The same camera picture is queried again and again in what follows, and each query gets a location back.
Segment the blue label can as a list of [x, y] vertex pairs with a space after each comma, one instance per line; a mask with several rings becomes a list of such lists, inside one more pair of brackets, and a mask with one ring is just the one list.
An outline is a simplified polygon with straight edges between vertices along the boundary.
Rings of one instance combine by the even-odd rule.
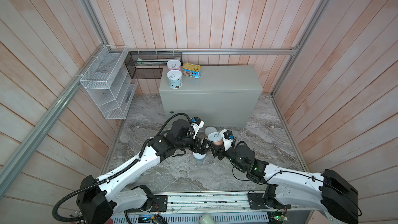
[[198, 163], [204, 162], [206, 158], [206, 154], [200, 154], [200, 153], [193, 153], [194, 160]]

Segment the orange label pull-tab can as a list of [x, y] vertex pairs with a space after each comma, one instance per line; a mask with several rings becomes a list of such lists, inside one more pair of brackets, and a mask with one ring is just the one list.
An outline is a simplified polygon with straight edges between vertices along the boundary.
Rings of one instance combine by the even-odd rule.
[[208, 140], [216, 146], [223, 145], [223, 137], [220, 132], [213, 132], [208, 136]]

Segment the teal label can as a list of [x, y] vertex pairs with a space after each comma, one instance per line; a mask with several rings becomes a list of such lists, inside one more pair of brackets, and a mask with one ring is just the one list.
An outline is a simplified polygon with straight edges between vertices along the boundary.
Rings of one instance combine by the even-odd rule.
[[179, 70], [170, 70], [166, 74], [167, 82], [170, 88], [178, 89], [182, 86], [182, 72]]

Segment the gold rectangular tin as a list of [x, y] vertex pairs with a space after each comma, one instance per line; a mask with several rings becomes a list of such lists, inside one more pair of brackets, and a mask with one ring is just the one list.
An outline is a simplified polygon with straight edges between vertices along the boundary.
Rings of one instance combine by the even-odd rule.
[[200, 78], [201, 76], [201, 69], [202, 67], [200, 65], [195, 65], [191, 63], [185, 63], [182, 66], [182, 74], [184, 76], [192, 77], [195, 79]]

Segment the pink label can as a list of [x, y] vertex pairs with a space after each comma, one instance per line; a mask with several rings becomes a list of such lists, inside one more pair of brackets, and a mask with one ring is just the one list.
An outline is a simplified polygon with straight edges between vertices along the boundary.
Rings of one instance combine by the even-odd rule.
[[177, 59], [169, 60], [166, 65], [167, 65], [167, 68], [169, 71], [172, 71], [172, 70], [181, 71], [181, 61], [180, 60], [177, 60]]

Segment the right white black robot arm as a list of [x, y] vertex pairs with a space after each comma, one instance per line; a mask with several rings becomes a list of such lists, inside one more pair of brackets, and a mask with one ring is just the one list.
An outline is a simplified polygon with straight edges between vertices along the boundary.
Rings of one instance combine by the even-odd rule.
[[210, 145], [209, 150], [219, 160], [228, 159], [248, 181], [265, 184], [265, 202], [271, 207], [289, 204], [313, 207], [347, 224], [359, 222], [362, 215], [358, 206], [359, 193], [334, 170], [310, 173], [281, 168], [257, 159], [245, 143], [228, 149]]

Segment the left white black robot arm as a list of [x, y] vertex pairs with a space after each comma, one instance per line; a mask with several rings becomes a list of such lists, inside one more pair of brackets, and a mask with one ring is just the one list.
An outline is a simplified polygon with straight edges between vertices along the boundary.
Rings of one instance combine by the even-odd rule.
[[115, 210], [121, 209], [116, 197], [122, 189], [145, 171], [157, 166], [177, 150], [194, 150], [200, 147], [197, 133], [204, 126], [198, 117], [178, 119], [169, 130], [161, 129], [145, 141], [141, 151], [116, 169], [97, 178], [89, 175], [83, 179], [76, 204], [87, 224], [104, 224]]

